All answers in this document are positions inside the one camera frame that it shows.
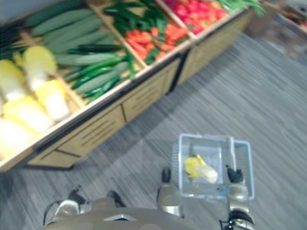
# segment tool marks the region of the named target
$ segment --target green vegetable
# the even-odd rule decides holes
[[[93,14],[93,12],[89,9],[68,11],[34,27],[31,34],[33,36],[44,35],[49,31],[74,23],[91,14]]]
[[[85,23],[80,23],[78,27],[69,29],[65,31],[62,35],[59,35],[57,38],[55,38],[51,43],[50,46],[54,44],[62,44],[66,43],[68,41],[72,41],[74,39],[78,39],[82,36],[88,35],[96,30],[99,29],[101,26],[102,21],[100,18],[96,18],[91,21],[86,21]]]
[[[47,47],[55,53],[63,53],[69,49],[77,48],[82,44],[94,43],[107,35],[108,31],[96,31],[91,34],[79,37],[73,41],[68,41],[65,43],[57,43],[57,44],[53,42],[52,44],[49,44]]]
[[[108,66],[108,67],[102,67],[100,69],[95,69],[92,70],[91,72],[89,72],[88,74],[86,74],[85,76],[81,77],[80,79],[78,79],[76,81],[76,83],[74,83],[74,85],[71,87],[73,90],[77,89],[79,86],[81,86],[82,84],[86,83],[87,81],[101,75],[104,73],[108,73],[112,70],[112,67]]]
[[[142,17],[129,11],[126,8],[118,8],[118,14],[122,17],[122,18],[126,18],[127,20],[135,20],[135,21],[142,21]]]
[[[35,26],[43,21],[55,17],[63,12],[75,10],[84,6],[83,0],[67,0],[58,2],[48,8],[45,8],[38,13],[35,13],[27,18],[26,26]]]
[[[97,15],[90,15],[90,16],[87,16],[85,17],[84,19],[82,20],[79,20],[75,23],[72,23],[72,24],[69,24],[67,26],[64,26],[60,29],[57,29],[57,30],[53,30],[47,34],[45,34],[43,36],[43,41],[44,43],[50,43],[52,42],[53,39],[56,39],[58,36],[61,36],[62,34],[68,32],[68,31],[74,31],[74,30],[79,30],[80,27],[84,27],[84,26],[87,26],[89,25],[92,21],[95,21],[99,19]]]
[[[167,21],[160,19],[160,18],[156,18],[156,25],[157,25],[157,28],[159,30],[159,34],[164,36],[166,26],[167,26]]]
[[[154,48],[152,49],[149,54],[147,55],[146,59],[145,59],[145,63],[147,65],[151,65],[155,62],[155,58],[156,56],[159,55],[160,49],[159,48]]]
[[[66,76],[68,76],[69,74],[72,74],[72,73],[79,72],[81,69],[82,69],[82,67],[80,67],[80,66],[72,66],[72,67],[70,67],[70,71],[66,74]]]
[[[103,84],[107,83],[109,80],[114,78],[116,75],[121,74],[123,71],[125,71],[128,67],[127,62],[120,62],[116,66],[114,66],[113,70],[109,73],[100,75],[98,77],[95,77],[94,79],[91,79],[90,81],[86,82],[82,86],[80,86],[76,91],[79,94],[91,91],[93,89],[96,89],[99,86],[102,86]]]
[[[66,52],[67,54],[80,54],[80,55],[88,55],[88,54],[94,54],[93,52],[84,52],[80,51],[78,49],[69,49]]]
[[[116,75],[115,77],[111,78],[107,83],[105,83],[102,87],[99,89],[96,89],[96,93],[92,96],[92,98],[89,100],[89,103],[93,102],[94,100],[98,99],[101,97],[103,94],[105,94],[107,91],[113,88],[114,85],[119,81],[120,76]]]
[[[239,8],[246,8],[251,6],[254,8],[258,16],[263,16],[265,10],[263,9],[261,2],[258,0],[216,0],[229,12],[232,12]]]
[[[124,61],[125,59],[126,59],[126,57],[120,57],[120,56],[117,56],[117,55],[115,55],[113,58],[104,59],[101,62],[87,66],[84,69],[82,69],[80,71],[80,76],[83,75],[83,74],[86,74],[86,73],[88,73],[92,70],[101,68],[101,67],[116,65],[116,64],[120,63],[121,61]]]
[[[125,49],[125,51],[126,51],[128,67],[129,67],[129,71],[130,71],[130,79],[133,81],[134,77],[135,77],[135,69],[134,69],[134,65],[133,65],[133,57],[132,57],[131,53],[127,50],[127,48]]]
[[[106,15],[114,16],[114,15],[117,15],[117,14],[118,14],[118,9],[117,9],[117,7],[114,7],[114,6],[112,6],[112,7],[105,7],[105,8],[103,9],[103,12],[104,12],[104,14],[106,14]]]
[[[119,45],[80,45],[79,50],[83,52],[116,52],[121,50],[121,46]]]
[[[153,0],[141,0],[140,2],[146,5],[149,9],[157,8],[157,5]]]
[[[87,75],[87,74],[89,74],[92,71],[95,71],[97,69],[100,69],[100,68],[103,68],[103,67],[114,66],[114,65],[118,64],[119,62],[123,61],[124,59],[125,58],[119,57],[119,56],[113,56],[112,58],[107,58],[107,59],[105,59],[101,62],[87,66],[77,73],[73,73],[71,75],[66,76],[65,81],[66,82],[74,81],[74,80],[76,80],[76,79],[78,79],[78,78],[80,78],[84,75]]]
[[[146,5],[143,2],[139,1],[129,1],[121,3],[124,7],[145,7]]]
[[[109,44],[113,44],[115,40],[115,36],[114,35],[109,35],[107,37],[104,37],[103,39],[99,40],[98,42],[95,42],[95,44],[98,45],[109,45]]]
[[[103,60],[108,60],[117,57],[116,54],[56,54],[55,58],[59,65],[63,66],[86,66]]]

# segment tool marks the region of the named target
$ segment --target gray carpet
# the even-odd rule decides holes
[[[0,229],[35,230],[45,207],[77,184],[91,200],[117,190],[130,207],[155,208],[161,169],[180,133],[230,134],[251,143],[258,230],[307,226],[307,66],[242,35],[193,78],[117,132],[71,172],[15,170],[2,183]],[[224,204],[184,200],[199,229],[219,229]]]

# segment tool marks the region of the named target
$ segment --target produce display shelf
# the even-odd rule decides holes
[[[185,26],[169,9],[161,6],[159,0],[156,2],[170,22],[180,27]],[[207,40],[216,32],[229,32],[233,29],[241,31],[248,22],[248,16],[246,16],[248,12],[238,10],[204,33],[199,34],[198,37],[189,32],[188,40],[178,45],[160,60],[147,65],[112,25],[113,18],[102,13],[102,8],[109,5],[109,1],[87,0],[86,4],[104,22],[101,29],[110,30],[116,36],[117,43],[132,53],[134,66],[138,71],[135,79],[126,79],[94,102],[87,104],[86,100],[71,89],[71,83],[68,84],[63,80],[63,75],[68,70],[60,69],[54,78],[60,81],[67,92],[68,105],[72,111],[70,117],[33,139],[22,152],[0,161],[1,172],[21,166],[70,168],[93,148],[168,93],[177,82],[178,84],[182,83],[202,68],[206,62],[200,62],[202,52],[199,52],[199,48],[201,44],[212,46],[212,43]],[[135,13],[142,14],[142,11],[135,9]],[[28,46],[44,45],[39,37],[31,37],[28,29],[22,29],[20,34]],[[237,35],[238,32],[223,48],[234,42]],[[222,49],[218,49],[211,59],[221,52]]]

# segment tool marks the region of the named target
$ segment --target red tomato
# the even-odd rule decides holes
[[[202,27],[203,30],[205,30],[210,26],[210,23],[206,20],[202,20],[200,21],[200,26]]]
[[[217,21],[217,18],[215,16],[215,10],[210,10],[207,14],[207,21],[209,21],[211,24]]]
[[[197,3],[189,3],[187,5],[187,9],[190,13],[196,12],[198,9],[198,4]]]
[[[221,18],[223,18],[223,17],[226,16],[226,15],[227,15],[227,11],[224,10],[224,9],[219,9],[219,10],[216,10],[216,11],[215,11],[215,17],[216,17],[217,19],[221,19]]]
[[[204,19],[206,18],[207,13],[204,11],[198,11],[198,18],[199,19]]]
[[[193,28],[193,33],[194,34],[199,34],[201,31],[203,30],[203,28],[200,26],[200,25],[196,25],[196,26],[194,26],[194,28]]]
[[[178,4],[175,8],[175,14],[181,18],[184,19],[187,17],[188,15],[188,11],[186,9],[186,7],[183,4]]]
[[[210,3],[207,1],[199,3],[198,7],[204,12],[207,12],[211,8]]]
[[[186,25],[194,25],[194,24],[195,24],[195,22],[194,22],[192,19],[190,19],[190,18],[185,18],[185,19],[183,20],[183,22],[184,22],[184,24],[186,24]]]
[[[194,20],[194,21],[197,21],[198,20],[198,14],[196,12],[190,13],[189,18]]]

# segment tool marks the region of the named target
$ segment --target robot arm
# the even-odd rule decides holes
[[[248,189],[241,170],[228,168],[231,182],[228,193],[228,221],[224,230],[255,230],[254,219],[249,212]]]

